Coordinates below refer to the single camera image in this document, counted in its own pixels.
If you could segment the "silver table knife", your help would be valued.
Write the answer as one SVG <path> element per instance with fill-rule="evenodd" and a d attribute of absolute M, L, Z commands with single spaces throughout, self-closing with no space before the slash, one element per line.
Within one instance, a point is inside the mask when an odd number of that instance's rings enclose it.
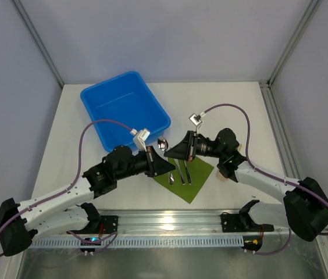
<path fill-rule="evenodd" d="M 185 180 L 184 175 L 183 175 L 183 172 L 182 172 L 182 170 L 180 168 L 179 160 L 178 159 L 174 159 L 174 162 L 175 162 L 175 164 L 177 166 L 177 170 L 179 172 L 181 183 L 182 183 L 182 185 L 185 185 L 186 184 L 186 180 Z"/>

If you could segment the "silver spoon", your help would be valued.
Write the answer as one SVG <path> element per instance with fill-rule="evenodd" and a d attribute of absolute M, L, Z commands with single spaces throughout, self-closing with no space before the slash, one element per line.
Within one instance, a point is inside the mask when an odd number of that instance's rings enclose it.
<path fill-rule="evenodd" d="M 158 144 L 158 148 L 162 151 L 165 152 L 167 151 L 169 144 L 168 141 L 166 140 L 166 138 L 164 136 L 159 136 L 158 140 L 157 140 L 157 144 Z M 168 180 L 169 180 L 169 184 L 173 185 L 174 184 L 174 177 L 172 172 L 168 172 Z"/>

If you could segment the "green paper napkin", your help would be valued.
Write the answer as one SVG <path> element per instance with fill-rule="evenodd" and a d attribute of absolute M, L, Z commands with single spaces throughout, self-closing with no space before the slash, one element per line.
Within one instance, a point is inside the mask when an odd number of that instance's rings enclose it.
<path fill-rule="evenodd" d="M 192 162 L 187 162 L 187 167 L 191 176 L 191 184 L 189 184 L 186 175 L 186 166 L 183 161 L 179 160 L 180 170 L 185 178 L 185 184 L 183 185 L 175 161 L 169 159 L 169 162 L 176 167 L 176 169 L 172 171 L 174 184 L 169 184 L 168 174 L 154 177 L 154 180 L 187 203 L 191 203 L 211 175 L 214 167 L 201 158 L 195 158 Z"/>

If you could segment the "silver fork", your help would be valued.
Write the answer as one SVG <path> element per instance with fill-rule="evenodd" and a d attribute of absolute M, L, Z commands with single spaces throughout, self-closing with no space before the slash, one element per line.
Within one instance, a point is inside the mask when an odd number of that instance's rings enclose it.
<path fill-rule="evenodd" d="M 185 170 L 186 170 L 186 176 L 187 176 L 188 184 L 189 184 L 189 185 L 192 185 L 191 174 L 190 174 L 190 170 L 189 170 L 189 168 L 188 168 L 187 161 L 184 160 L 183 162 L 184 162 L 184 166 L 185 166 Z"/>

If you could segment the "beige cutlery tray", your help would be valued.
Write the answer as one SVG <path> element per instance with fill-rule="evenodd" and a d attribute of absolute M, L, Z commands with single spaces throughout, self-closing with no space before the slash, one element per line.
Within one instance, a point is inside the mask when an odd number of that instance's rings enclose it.
<path fill-rule="evenodd" d="M 217 177 L 217 179 L 220 180 L 220 181 L 227 181 L 227 178 L 224 177 L 224 176 L 221 174 L 221 172 L 219 172 L 219 171 L 216 173 L 216 177 Z"/>

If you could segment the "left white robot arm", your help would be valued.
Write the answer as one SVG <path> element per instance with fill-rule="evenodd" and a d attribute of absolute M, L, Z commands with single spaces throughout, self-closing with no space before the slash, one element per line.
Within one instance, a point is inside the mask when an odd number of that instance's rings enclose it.
<path fill-rule="evenodd" d="M 15 202 L 13 198 L 0 205 L 0 257 L 10 257 L 26 250 L 35 240 L 55 233 L 91 233 L 100 222 L 93 199 L 117 187 L 117 182 L 138 174 L 154 178 L 175 166 L 160 157 L 152 146 L 136 155 L 124 145 L 116 147 L 101 163 L 74 181 L 41 197 Z"/>

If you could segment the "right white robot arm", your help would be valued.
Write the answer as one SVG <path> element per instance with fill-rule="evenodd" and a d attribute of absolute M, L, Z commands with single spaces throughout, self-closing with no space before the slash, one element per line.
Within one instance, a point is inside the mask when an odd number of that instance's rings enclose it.
<path fill-rule="evenodd" d="M 328 226 L 328 199 L 318 182 L 310 177 L 295 180 L 261 170 L 238 151 L 239 146 L 229 128 L 221 130 L 214 140 L 188 131 L 164 156 L 189 162 L 197 156 L 217 158 L 218 171 L 224 178 L 254 187 L 278 201 L 254 201 L 247 211 L 254 223 L 287 227 L 305 241 L 323 234 Z"/>

